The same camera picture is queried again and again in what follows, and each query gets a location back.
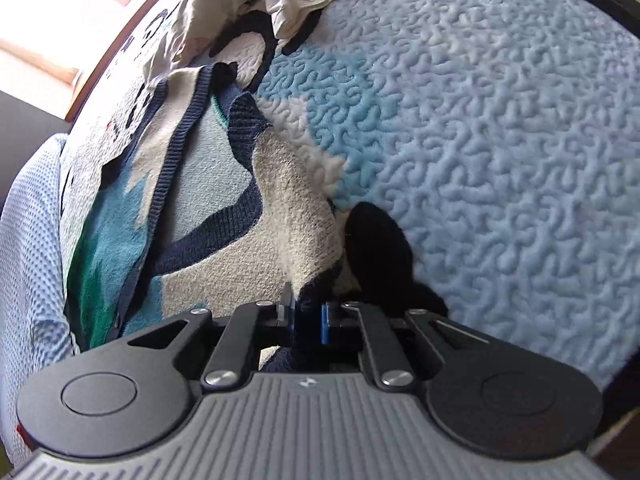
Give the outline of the green navy knit cardigan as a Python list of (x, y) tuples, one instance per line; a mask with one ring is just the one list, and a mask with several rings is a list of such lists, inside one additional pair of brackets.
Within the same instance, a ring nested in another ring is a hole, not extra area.
[(390, 215), (360, 202), (339, 217), (235, 78), (226, 63), (170, 74), (104, 165), (67, 277), (81, 350), (194, 307), (225, 316), (285, 287), (306, 310), (362, 301), (391, 318), (446, 315)]

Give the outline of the light blue dotted blanket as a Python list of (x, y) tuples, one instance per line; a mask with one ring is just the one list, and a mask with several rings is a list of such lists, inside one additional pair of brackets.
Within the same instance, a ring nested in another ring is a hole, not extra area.
[(51, 136), (15, 177), (1, 211), (1, 441), (18, 466), (30, 451), (17, 430), (27, 378), (74, 354), (64, 315), (60, 244), (60, 157)]

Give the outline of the panda print quilted bedspread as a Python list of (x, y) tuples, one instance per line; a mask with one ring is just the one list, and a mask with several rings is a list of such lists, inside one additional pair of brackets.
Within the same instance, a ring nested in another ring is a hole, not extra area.
[(147, 84), (160, 0), (62, 155), (70, 262), (157, 85), (216, 63), (339, 217), (368, 202), (453, 320), (608, 386), (639, 348), (639, 41), (585, 0), (334, 0), (279, 41), (250, 10)]

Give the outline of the wooden window sill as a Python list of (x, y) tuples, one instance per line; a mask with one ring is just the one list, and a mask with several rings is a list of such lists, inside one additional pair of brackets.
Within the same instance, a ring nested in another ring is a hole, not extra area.
[(122, 28), (105, 49), (101, 57), (94, 63), (93, 68), (86, 74), (82, 74), (76, 84), (73, 92), (73, 99), (70, 106), (67, 107), (64, 120), (66, 122), (74, 122), (90, 96), (93, 88), (101, 79), (107, 67), (113, 61), (115, 55), (119, 52), (131, 34), (134, 32), (139, 23), (149, 13), (149, 10), (157, 4), (158, 0), (138, 0), (127, 6), (127, 19), (124, 21)]

